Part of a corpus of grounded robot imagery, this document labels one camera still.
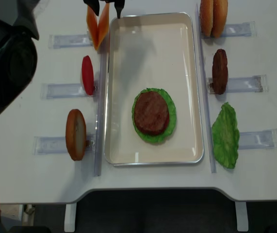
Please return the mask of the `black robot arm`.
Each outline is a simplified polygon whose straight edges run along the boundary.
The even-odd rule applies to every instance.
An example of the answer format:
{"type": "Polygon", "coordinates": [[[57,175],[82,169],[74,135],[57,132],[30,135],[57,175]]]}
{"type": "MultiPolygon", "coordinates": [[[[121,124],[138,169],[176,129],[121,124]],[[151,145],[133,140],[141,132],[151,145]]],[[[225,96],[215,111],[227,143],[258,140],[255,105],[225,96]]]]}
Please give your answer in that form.
{"type": "Polygon", "coordinates": [[[0,114],[31,82],[39,32],[27,0],[0,0],[0,114]]]}

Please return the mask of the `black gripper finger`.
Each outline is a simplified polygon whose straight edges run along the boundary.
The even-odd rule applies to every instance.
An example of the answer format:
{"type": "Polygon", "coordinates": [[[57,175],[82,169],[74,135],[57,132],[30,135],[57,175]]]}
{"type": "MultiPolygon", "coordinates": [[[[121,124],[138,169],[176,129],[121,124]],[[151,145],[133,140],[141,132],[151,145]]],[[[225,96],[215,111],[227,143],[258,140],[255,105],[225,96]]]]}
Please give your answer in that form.
{"type": "Polygon", "coordinates": [[[83,2],[93,10],[96,16],[99,15],[99,0],[83,0],[83,2]]]}
{"type": "Polygon", "coordinates": [[[125,5],[125,0],[105,0],[106,3],[114,3],[114,7],[116,9],[116,13],[117,13],[117,18],[120,19],[121,18],[121,12],[124,8],[125,5]]]}

